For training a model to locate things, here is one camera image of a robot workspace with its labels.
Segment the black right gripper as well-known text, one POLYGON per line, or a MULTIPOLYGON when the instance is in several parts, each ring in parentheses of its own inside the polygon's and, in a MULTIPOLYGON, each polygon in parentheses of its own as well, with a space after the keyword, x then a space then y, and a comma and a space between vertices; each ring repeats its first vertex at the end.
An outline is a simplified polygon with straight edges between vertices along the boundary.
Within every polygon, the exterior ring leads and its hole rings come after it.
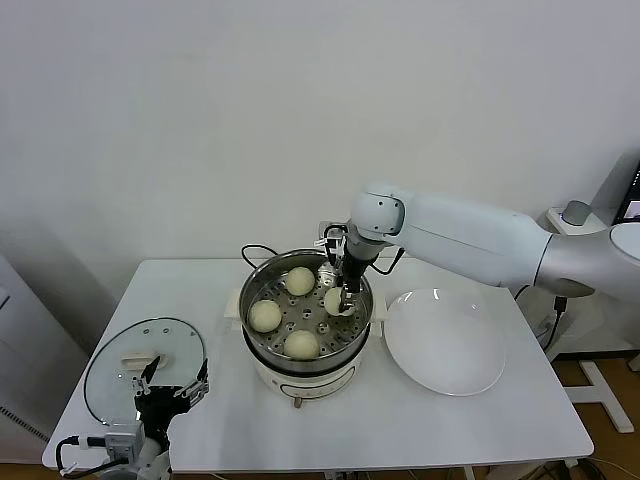
POLYGON ((334 272, 334 285, 340 288, 338 313, 352 314, 356 310, 361 278, 369 266, 368 260, 345 253, 342 257, 340 249, 325 248, 329 264, 334 272))

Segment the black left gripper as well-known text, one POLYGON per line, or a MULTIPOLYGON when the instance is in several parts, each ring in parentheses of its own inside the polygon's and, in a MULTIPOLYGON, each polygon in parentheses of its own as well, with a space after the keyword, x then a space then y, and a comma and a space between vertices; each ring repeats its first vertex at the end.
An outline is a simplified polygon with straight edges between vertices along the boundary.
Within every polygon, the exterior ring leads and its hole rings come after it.
POLYGON ((160 357, 156 356, 139 376, 132 378, 134 404, 146 436, 165 436, 173 418, 187 413, 209 392, 207 358, 196 378, 185 387, 150 386, 159 363, 160 357))

